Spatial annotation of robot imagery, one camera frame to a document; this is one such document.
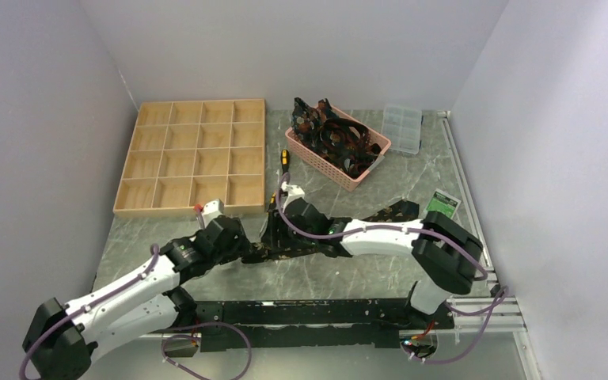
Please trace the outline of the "black gold patterned tie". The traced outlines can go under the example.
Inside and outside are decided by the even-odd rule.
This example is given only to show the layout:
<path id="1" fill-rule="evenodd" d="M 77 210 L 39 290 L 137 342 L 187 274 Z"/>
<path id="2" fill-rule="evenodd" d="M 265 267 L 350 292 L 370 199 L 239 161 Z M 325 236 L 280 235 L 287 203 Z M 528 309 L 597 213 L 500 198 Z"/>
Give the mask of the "black gold patterned tie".
<path id="1" fill-rule="evenodd" d="M 350 217 L 327 217 L 313 204 L 297 199 L 284 208 L 285 215 L 299 229 L 309 234 L 336 234 L 344 230 Z M 409 200 L 397 202 L 375 212 L 364 219 L 365 222 L 408 222 L 418 218 L 420 205 Z M 342 248 L 341 239 L 309 239 L 294 232 L 281 218 L 274 206 L 268 211 L 266 225 L 260 240 L 253 243 L 251 250 L 241 256 L 244 264 L 258 264 L 270 260 L 285 260 L 321 253 L 327 257 L 350 257 Z"/>

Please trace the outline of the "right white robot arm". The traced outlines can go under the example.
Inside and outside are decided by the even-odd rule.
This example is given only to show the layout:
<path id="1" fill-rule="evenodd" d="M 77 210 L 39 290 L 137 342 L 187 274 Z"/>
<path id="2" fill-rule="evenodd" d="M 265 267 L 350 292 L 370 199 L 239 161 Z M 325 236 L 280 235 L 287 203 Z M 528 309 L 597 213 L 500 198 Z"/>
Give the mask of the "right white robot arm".
<path id="1" fill-rule="evenodd" d="M 487 279 L 480 262 L 479 238 L 440 211 L 424 218 L 406 214 L 397 203 L 394 216 L 373 219 L 328 217 L 304 199 L 270 207 L 260 236 L 259 257 L 267 260 L 321 253 L 327 257 L 383 255 L 411 257 L 424 271 L 408 293 L 405 320 L 415 329 L 432 322 L 453 295 L 468 295 Z"/>

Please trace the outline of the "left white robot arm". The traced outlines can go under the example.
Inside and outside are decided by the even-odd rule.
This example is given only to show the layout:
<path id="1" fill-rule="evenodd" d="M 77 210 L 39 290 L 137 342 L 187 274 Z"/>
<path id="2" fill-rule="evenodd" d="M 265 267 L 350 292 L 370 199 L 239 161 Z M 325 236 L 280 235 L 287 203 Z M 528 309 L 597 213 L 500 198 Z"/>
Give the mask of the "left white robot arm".
<path id="1" fill-rule="evenodd" d="M 191 236 L 150 247 L 150 259 L 88 295 L 38 306 L 22 344 L 19 377 L 33 365 L 42 379 L 78 379 L 110 351 L 146 333 L 183 333 L 212 326 L 183 288 L 213 267 L 239 260 L 255 247 L 237 218 L 220 215 Z"/>

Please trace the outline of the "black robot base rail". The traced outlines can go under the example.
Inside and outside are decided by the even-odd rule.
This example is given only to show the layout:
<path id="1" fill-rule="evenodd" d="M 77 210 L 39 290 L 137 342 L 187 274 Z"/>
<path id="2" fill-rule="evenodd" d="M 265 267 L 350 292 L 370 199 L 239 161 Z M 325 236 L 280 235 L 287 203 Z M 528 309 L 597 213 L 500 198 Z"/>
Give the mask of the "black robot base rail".
<path id="1" fill-rule="evenodd" d="M 166 333 L 198 333 L 202 352 L 244 348 L 371 345 L 398 348 L 409 333 L 450 330 L 445 306 L 426 315 L 404 298 L 198 301 L 194 317 L 179 317 Z"/>

